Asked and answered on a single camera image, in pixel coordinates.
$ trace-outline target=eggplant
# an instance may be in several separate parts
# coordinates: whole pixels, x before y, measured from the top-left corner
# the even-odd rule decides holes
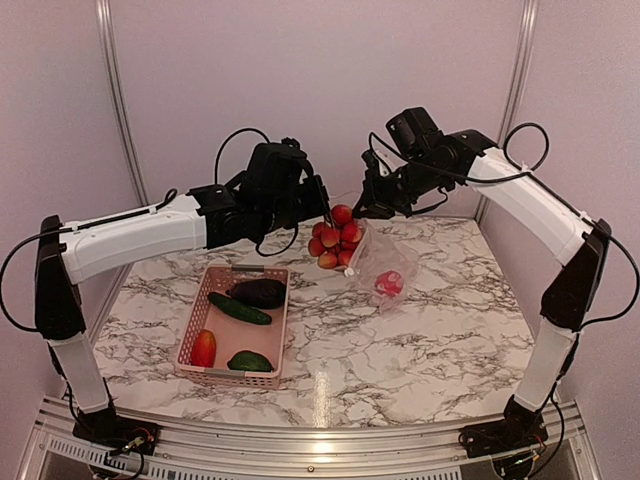
[[[236,283],[226,293],[234,300],[250,307],[269,310],[284,305],[287,286],[280,280],[259,278]]]

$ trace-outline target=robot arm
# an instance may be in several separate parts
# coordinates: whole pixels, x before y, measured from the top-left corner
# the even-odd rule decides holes
[[[383,176],[376,153],[370,149],[363,154],[368,168],[356,216],[390,218],[395,212],[410,216],[411,205],[421,195],[436,188],[450,191],[455,182],[469,181],[474,190],[527,227],[562,265],[543,295],[536,345],[506,406],[505,419],[465,427],[461,443],[470,457],[477,457],[534,443],[535,435],[546,439],[540,412],[573,360],[578,331],[602,273],[609,226],[577,215],[541,182],[509,163],[504,152],[477,131],[443,135],[423,108],[405,110],[387,123],[387,130],[397,154],[408,163]],[[514,176],[518,178],[499,180]]]
[[[145,258],[214,248],[243,238],[256,243],[259,252],[266,234],[328,215],[322,179],[299,146],[290,139],[261,143],[247,170],[226,185],[194,188],[184,195],[173,191],[157,206],[87,222],[61,224],[57,216],[42,222],[41,233],[46,236],[38,247],[36,327],[80,408],[76,436],[104,442],[129,439],[140,427],[150,432],[157,428],[116,415],[84,333],[77,285]]]
[[[408,163],[382,175],[376,154],[363,154],[368,168],[356,216],[409,216],[421,195],[436,188],[450,191],[456,182],[474,178],[472,188],[522,222],[563,266],[543,297],[536,346],[505,419],[462,432],[470,457],[528,445],[534,435],[546,439],[540,410],[575,353],[577,332],[602,271],[608,226],[576,215],[533,177],[491,181],[522,172],[479,132],[444,135],[422,108],[406,110],[387,129]],[[300,183],[303,171],[306,178]],[[74,389],[82,421],[74,434],[100,442],[126,436],[137,426],[115,413],[84,335],[75,285],[105,270],[173,251],[213,248],[241,238],[259,245],[277,228],[294,228],[301,220],[327,214],[327,199],[297,142],[283,141],[258,145],[247,171],[224,186],[193,189],[168,204],[88,223],[62,225],[57,217],[46,219],[42,230],[52,235],[40,240],[38,250],[36,326]]]

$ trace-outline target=avocado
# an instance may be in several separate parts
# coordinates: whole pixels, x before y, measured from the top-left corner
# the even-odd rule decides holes
[[[273,372],[275,370],[264,355],[249,350],[236,353],[227,362],[227,367],[229,367],[229,370],[244,370],[247,372]]]

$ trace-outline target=black cable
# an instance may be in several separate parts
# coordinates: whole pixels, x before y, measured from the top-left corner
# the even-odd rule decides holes
[[[404,160],[407,163],[412,163],[414,165],[419,165],[427,170],[431,170],[432,172],[435,173],[439,173],[440,175],[444,175],[446,177],[451,177],[453,179],[456,180],[460,180],[463,182],[472,182],[472,183],[478,183],[481,185],[497,185],[500,183],[505,183],[505,182],[510,182],[511,180],[517,180],[518,178],[523,178],[526,176],[529,176],[531,174],[531,172],[526,171],[526,172],[520,172],[517,173],[515,175],[509,175],[507,177],[500,177],[500,178],[473,178],[473,177],[468,177],[467,175],[459,175],[457,173],[452,173],[449,172],[447,170],[442,170],[441,168],[437,168],[437,167],[433,167],[431,165],[425,165],[424,163],[420,163],[420,162],[416,162],[415,160],[411,160],[409,158],[404,157],[400,152],[398,152],[395,148],[393,148],[391,145],[389,145],[387,142],[385,142],[382,138],[380,138],[378,135],[376,135],[374,132],[371,132],[373,138],[375,138],[378,142],[380,142],[382,145],[384,145],[385,148],[387,148],[391,153],[393,153],[396,157],[400,158],[401,160]],[[542,162],[540,160],[538,160],[538,162],[531,168],[531,170],[535,170],[538,167],[540,167],[540,165],[542,165]]]
[[[134,212],[129,212],[129,213],[124,213],[122,215],[116,215],[115,217],[108,217],[108,218],[103,218],[101,220],[95,220],[93,222],[88,222],[88,223],[83,223],[81,225],[78,225],[76,227],[77,230],[86,230],[87,228],[91,228],[91,227],[97,227],[99,225],[106,225],[109,223],[113,223],[113,222],[118,222],[120,220],[126,220],[129,218],[134,218],[134,217],[139,217],[141,215],[146,215],[148,213],[152,213],[153,210],[155,209],[160,210],[164,207],[166,207],[167,205],[169,205],[178,195],[178,190],[175,188],[170,189],[164,196],[164,200],[160,203],[158,203],[157,205],[153,206],[153,207],[145,207],[141,210],[136,210]],[[15,256],[16,253],[18,253],[18,251],[20,251],[23,247],[25,247],[26,245],[30,244],[31,242],[34,242],[36,240],[40,240],[41,238],[45,238],[48,237],[50,235],[59,235],[62,233],[70,233],[73,232],[74,228],[70,228],[70,227],[65,227],[65,228],[58,228],[56,230],[49,230],[46,232],[40,232],[36,235],[32,235],[29,238],[26,238],[24,240],[22,240],[20,243],[18,243],[15,247],[13,247],[13,249],[11,249],[11,251],[9,252],[9,254],[5,257],[4,261],[2,262],[2,267],[0,267],[0,310],[2,310],[2,313],[4,314],[5,317],[7,317],[7,320],[9,320],[9,322],[16,328],[18,328],[19,330],[22,330],[23,332],[29,332],[29,333],[37,333],[38,329],[34,328],[34,327],[25,327],[24,325],[19,324],[9,313],[9,311],[7,310],[7,306],[4,302],[4,295],[2,293],[2,283],[4,281],[4,274],[7,271],[7,267],[9,266],[9,262],[11,262],[11,259]]]
[[[502,147],[502,150],[504,151],[504,158],[507,159],[507,162],[509,162],[513,167],[517,168],[518,170],[522,170],[522,166],[518,165],[516,162],[514,162],[511,159],[511,157],[509,156],[508,149],[509,149],[509,143],[511,142],[511,139],[513,138],[513,136],[516,133],[518,133],[520,130],[523,130],[525,128],[535,128],[539,130],[540,133],[542,133],[542,136],[544,137],[544,152],[542,153],[540,160],[538,160],[536,164],[533,167],[531,167],[531,170],[535,171],[547,159],[547,156],[549,155],[549,149],[551,148],[551,140],[549,140],[549,135],[547,134],[547,131],[544,129],[542,125],[535,122],[525,122],[525,123],[521,123],[517,127],[514,127],[513,129],[511,129],[511,131],[507,134],[507,137],[504,139],[504,146]]]
[[[119,222],[120,220],[128,220],[130,218],[140,217],[142,215],[146,215],[148,213],[153,213],[153,209],[156,211],[161,210],[162,208],[169,205],[175,198],[178,196],[178,189],[172,188],[170,189],[164,196],[164,200],[154,205],[152,207],[145,207],[141,210],[136,210],[134,212],[123,213],[122,215],[116,215],[115,217],[107,217],[100,220],[95,220],[93,222],[83,223],[78,226],[78,230],[86,230],[87,228],[98,227],[100,225],[107,225],[113,222]]]
[[[216,154],[216,163],[214,166],[214,176],[213,176],[213,183],[217,184],[218,183],[218,166],[220,165],[220,157],[222,156],[222,151],[224,150],[224,147],[227,146],[227,144],[236,136],[240,135],[241,133],[245,133],[245,132],[253,132],[253,133],[257,133],[258,135],[260,135],[265,142],[267,143],[271,143],[271,141],[269,140],[269,137],[267,137],[267,135],[262,132],[261,130],[258,130],[257,128],[253,128],[253,127],[245,127],[245,128],[241,128],[239,130],[236,130],[235,132],[233,132],[231,135],[229,135],[224,142],[222,142],[222,145],[220,145],[220,148],[218,149],[218,153]]]
[[[291,241],[282,250],[274,253],[263,253],[260,251],[260,245],[262,245],[262,242],[260,242],[260,243],[256,243],[256,253],[261,257],[274,257],[276,255],[280,255],[281,253],[286,252],[291,248],[293,243],[296,241],[296,238],[298,238],[298,231],[299,231],[299,227],[298,227],[298,224],[296,223],[296,226],[293,229],[293,237],[291,237]]]
[[[31,242],[34,242],[41,238],[48,237],[49,235],[54,235],[57,233],[61,233],[61,231],[53,230],[49,232],[42,232],[42,233],[38,233],[37,235],[32,235],[31,237],[24,239],[18,245],[13,247],[13,249],[9,252],[7,257],[4,259],[4,262],[2,262],[2,267],[0,267],[0,309],[2,310],[2,313],[4,313],[4,316],[7,317],[7,320],[9,320],[11,325],[22,330],[23,332],[34,333],[34,332],[38,332],[38,329],[34,327],[25,327],[24,325],[19,324],[7,310],[7,307],[4,303],[4,295],[2,293],[2,281],[4,280],[4,274],[7,270],[7,267],[9,266],[9,262],[22,247],[24,247],[25,245],[28,245]]]
[[[137,447],[134,447],[131,450],[137,452],[138,455],[140,455],[140,466],[138,467],[138,470],[136,470],[136,473],[134,473],[130,477],[116,477],[117,480],[135,480],[136,478],[140,478],[140,475],[142,475],[142,471],[144,470],[144,453],[142,453],[142,450]]]
[[[576,207],[571,205],[571,203],[569,203],[567,200],[562,198],[558,193],[556,193],[550,186],[548,186],[546,183],[544,183],[538,177],[536,177],[535,175],[529,175],[529,178],[531,180],[533,180],[534,182],[536,182],[544,191],[546,191],[549,195],[551,195],[553,198],[558,200],[562,205],[567,207],[567,209],[569,209],[569,211],[571,213],[573,213],[576,217],[579,217],[582,220],[583,223],[587,224],[591,228],[595,227],[595,224],[591,220],[586,218],[582,214],[582,212],[580,212]]]
[[[433,205],[429,205],[428,207],[420,208],[418,210],[412,210],[411,215],[421,215],[423,213],[432,212],[440,205],[443,205],[449,200],[449,195],[447,195],[447,192],[443,187],[439,187],[438,192],[444,195],[444,198],[442,200],[440,200],[438,203],[434,203]]]
[[[633,308],[636,301],[638,300],[638,294],[640,294],[640,270],[638,270],[638,265],[636,261],[631,256],[631,253],[629,253],[629,250],[627,250],[625,246],[622,245],[620,241],[618,241],[618,239],[616,239],[615,237],[609,236],[609,240],[611,241],[611,243],[613,243],[616,247],[620,249],[620,251],[624,254],[624,256],[627,257],[627,260],[629,260],[629,263],[631,263],[631,266],[633,267],[633,273],[635,274],[635,277],[636,277],[636,288],[633,292],[633,296],[631,297],[631,300],[629,301],[629,303],[624,309],[622,309],[620,312],[616,313],[615,315],[594,318],[593,320],[588,320],[584,322],[580,327],[580,330],[578,330],[579,332],[584,330],[585,327],[592,325],[594,323],[610,322],[612,320],[617,320],[618,318],[625,316]]]
[[[564,434],[565,434],[565,428],[566,428],[564,423],[564,415],[562,414],[560,405],[558,405],[558,403],[555,401],[553,396],[551,397],[551,403],[553,403],[553,406],[556,407],[556,410],[558,411],[558,415],[560,416],[560,438],[558,439],[556,448],[553,450],[553,452],[551,452],[551,455],[549,455],[549,458],[547,458],[545,462],[542,465],[540,465],[540,468],[538,468],[535,472],[529,475],[530,479],[536,477],[547,465],[551,463],[551,460],[553,460],[554,457],[560,451],[560,447],[562,446],[562,441],[564,440]]]
[[[69,382],[67,382],[67,395],[69,397],[69,411],[71,412],[71,416],[78,425],[85,429],[87,433],[91,433],[91,429],[89,428],[89,426],[80,420],[78,414],[76,413],[76,409],[73,408],[73,390],[71,390],[71,385],[69,385]]]

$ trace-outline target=wire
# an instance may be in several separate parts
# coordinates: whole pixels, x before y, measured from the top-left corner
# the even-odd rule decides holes
[[[138,470],[136,470],[136,473],[130,477],[115,477],[115,480],[135,480],[136,478],[140,478],[140,475],[142,475],[142,471],[144,470],[144,454],[138,447],[132,448],[131,450],[140,455],[140,466],[138,467]]]
[[[516,162],[514,162],[513,159],[509,156],[509,143],[511,142],[511,139],[516,133],[518,133],[520,130],[523,130],[525,128],[535,128],[539,130],[540,133],[542,133],[542,136],[544,137],[544,152],[542,152],[542,156],[540,157],[540,160],[538,160],[538,162],[531,168],[531,170],[536,170],[547,159],[547,156],[549,155],[549,149],[551,148],[551,140],[549,140],[549,135],[547,134],[547,131],[544,129],[542,125],[538,123],[535,123],[535,122],[521,123],[520,125],[518,125],[517,127],[514,127],[509,132],[509,134],[507,135],[507,138],[504,139],[504,146],[502,147],[502,150],[504,151],[504,158],[506,158],[507,162],[509,162],[513,167],[517,168],[518,170],[522,170],[522,167],[518,165]]]
[[[638,294],[640,294],[640,270],[638,270],[638,264],[633,259],[633,256],[631,256],[631,253],[629,253],[629,250],[627,250],[625,246],[622,245],[620,241],[618,241],[618,239],[610,235],[609,240],[611,240],[611,243],[613,243],[616,247],[618,247],[620,251],[624,254],[624,256],[627,257],[627,260],[629,260],[629,263],[633,268],[633,273],[636,277],[636,287],[633,292],[633,296],[631,297],[631,300],[629,301],[627,306],[623,308],[620,312],[616,313],[615,315],[609,315],[607,317],[600,317],[600,318],[594,318],[593,320],[588,320],[582,324],[582,326],[580,327],[580,330],[578,330],[579,332],[584,330],[585,327],[589,325],[593,325],[594,323],[610,322],[612,320],[617,320],[620,317],[624,317],[634,307],[634,305],[638,300]]]
[[[215,166],[213,169],[213,183],[215,183],[216,185],[218,184],[218,167],[220,165],[220,157],[222,156],[222,152],[224,150],[224,148],[227,146],[227,144],[236,136],[240,135],[241,133],[245,133],[245,132],[253,132],[253,133],[257,133],[258,135],[260,135],[265,142],[267,143],[271,143],[271,141],[269,140],[269,137],[267,137],[267,135],[262,132],[261,130],[258,130],[257,128],[253,128],[253,127],[245,127],[245,128],[241,128],[239,130],[236,130],[235,132],[233,132],[231,135],[229,135],[224,142],[222,142],[222,145],[220,145],[220,148],[218,149],[218,153],[216,154],[216,162],[215,162]]]
[[[69,382],[67,382],[67,395],[69,396],[69,411],[71,412],[71,416],[78,425],[84,428],[87,433],[92,433],[92,430],[87,426],[86,423],[80,420],[78,414],[76,413],[76,409],[73,408],[73,390],[71,390],[71,385],[69,385]]]
[[[449,195],[447,195],[447,192],[444,190],[444,188],[442,188],[442,187],[438,188],[438,192],[440,192],[440,194],[444,195],[444,198],[442,200],[440,200],[438,203],[434,203],[433,205],[429,205],[428,207],[420,208],[418,210],[413,210],[411,212],[411,215],[420,215],[420,214],[423,214],[423,213],[432,212],[433,210],[438,208],[440,205],[446,203],[447,200],[449,200]]]
[[[530,479],[536,477],[547,465],[551,463],[551,460],[553,460],[554,457],[560,451],[560,447],[562,446],[562,441],[564,440],[566,427],[564,423],[564,415],[562,414],[562,409],[560,408],[560,405],[558,405],[558,402],[555,401],[553,396],[551,397],[551,403],[553,403],[553,406],[556,407],[556,410],[558,411],[558,415],[560,416],[560,438],[558,439],[556,448],[553,450],[553,452],[551,452],[551,455],[549,455],[549,458],[547,458],[545,462],[542,465],[540,465],[540,468],[538,468],[538,470],[536,470],[531,475],[529,475]]]
[[[544,440],[542,440],[539,435],[534,435],[534,437],[536,437],[536,440],[538,440],[538,443],[540,444],[540,450],[538,450],[538,456],[540,456],[547,451],[547,444],[544,443]]]
[[[144,465],[145,465],[145,461],[144,461],[144,454],[142,453],[142,451],[138,448],[138,447],[134,447],[131,449],[132,451],[136,452],[138,455],[140,455],[140,466],[138,467],[138,470],[136,470],[136,472],[133,475],[130,475],[128,477],[121,477],[119,473],[116,473],[116,476],[112,476],[111,472],[106,472],[106,470],[101,469],[102,472],[96,472],[95,470],[93,470],[93,468],[91,468],[91,465],[88,465],[89,467],[89,471],[91,471],[91,473],[93,474],[93,478],[101,478],[104,480],[107,479],[112,479],[112,480],[135,480],[137,478],[140,478],[140,475],[142,475],[142,472],[144,470]]]
[[[536,177],[535,175],[530,175],[529,178],[534,182],[536,182],[544,191],[546,191],[549,195],[551,195],[553,198],[558,200],[562,205],[567,207],[569,211],[573,213],[576,217],[579,217],[583,223],[586,223],[591,228],[595,227],[595,223],[593,223],[591,220],[585,217],[582,214],[582,212],[578,211],[576,207],[574,207],[573,205],[571,205],[571,203],[569,203],[567,200],[562,198],[558,193],[556,193],[551,187],[549,187],[546,183],[544,183],[538,177]]]
[[[9,323],[11,323],[17,329],[22,330],[23,332],[28,332],[28,333],[37,333],[37,332],[39,332],[39,330],[37,328],[26,327],[26,326],[18,323],[13,318],[13,316],[11,316],[11,314],[7,310],[7,306],[6,306],[5,301],[4,301],[4,295],[3,295],[3,292],[2,292],[2,283],[4,281],[4,275],[5,275],[5,272],[7,271],[7,267],[9,266],[9,263],[11,262],[13,257],[16,255],[16,253],[18,253],[23,247],[25,247],[26,245],[30,244],[31,242],[35,242],[36,240],[40,240],[41,238],[45,238],[45,237],[48,237],[50,235],[60,235],[62,233],[70,233],[70,232],[73,232],[74,229],[86,230],[88,228],[97,227],[99,225],[106,225],[106,224],[109,224],[109,223],[118,222],[120,220],[127,220],[129,218],[139,217],[141,215],[146,215],[148,213],[153,213],[154,211],[160,210],[160,209],[166,207],[167,205],[169,205],[171,202],[173,202],[173,200],[175,200],[177,195],[178,195],[178,190],[175,189],[175,188],[172,188],[165,194],[164,200],[162,200],[162,202],[158,203],[157,205],[154,205],[153,207],[145,207],[145,208],[143,208],[141,210],[136,210],[136,211],[133,211],[133,212],[124,213],[122,215],[116,215],[115,217],[107,217],[107,218],[103,218],[103,219],[100,219],[100,220],[95,220],[95,221],[92,221],[92,222],[83,223],[83,224],[78,225],[75,228],[64,227],[64,228],[57,228],[55,230],[49,230],[49,231],[46,231],[46,232],[40,232],[40,233],[38,233],[36,235],[32,235],[32,236],[30,236],[28,238],[25,238],[20,243],[18,243],[15,247],[13,247],[11,249],[9,254],[5,257],[4,261],[2,262],[2,267],[0,267],[0,310],[2,310],[2,313],[4,314],[4,316],[7,317],[7,320],[9,320]]]
[[[286,252],[294,244],[294,242],[296,241],[296,238],[298,238],[298,231],[299,231],[299,227],[298,227],[298,224],[296,223],[296,226],[293,228],[293,237],[291,237],[291,241],[282,250],[280,250],[278,252],[274,252],[274,253],[261,252],[260,251],[260,245],[262,245],[262,242],[260,242],[260,243],[256,243],[256,253],[258,255],[260,255],[261,257],[274,257],[276,255],[280,255],[281,253]]]
[[[340,195],[329,195],[329,200],[337,200],[338,198],[346,197],[352,193],[360,195],[362,192],[360,190],[349,190],[348,192],[341,193]]]
[[[474,178],[474,177],[468,177],[467,175],[459,175],[457,173],[452,173],[447,170],[442,170],[441,168],[433,167],[431,165],[426,165],[424,163],[411,160],[410,158],[403,156],[400,152],[398,152],[395,148],[393,148],[391,145],[385,142],[382,138],[380,138],[374,132],[371,132],[371,135],[373,136],[373,138],[375,138],[385,148],[387,148],[391,153],[393,153],[396,157],[400,158],[401,160],[404,160],[407,163],[412,163],[414,165],[419,165],[427,170],[431,170],[432,172],[439,173],[440,175],[451,177],[453,179],[460,180],[463,182],[472,182],[472,183],[478,183],[481,185],[497,185],[500,183],[510,182],[511,180],[517,180],[518,178],[523,178],[531,175],[530,171],[520,172],[520,173],[516,173],[515,175],[509,175],[507,177],[500,177],[500,178]],[[540,165],[542,165],[542,163],[544,162],[544,160],[545,160],[544,158],[541,158],[540,160],[538,160],[538,162],[533,167],[531,167],[531,171],[535,171],[537,168],[539,168]]]
[[[140,430],[140,431],[143,431],[144,433],[146,433],[146,434],[147,434],[147,441],[148,441],[148,442],[153,442],[154,438],[153,438],[153,435],[151,435],[151,432],[149,432],[149,430],[147,430],[147,429],[146,429],[146,428],[144,428],[144,427],[138,427],[138,428],[134,429],[133,431],[134,431],[134,432],[137,432],[137,431],[139,431],[139,430]]]

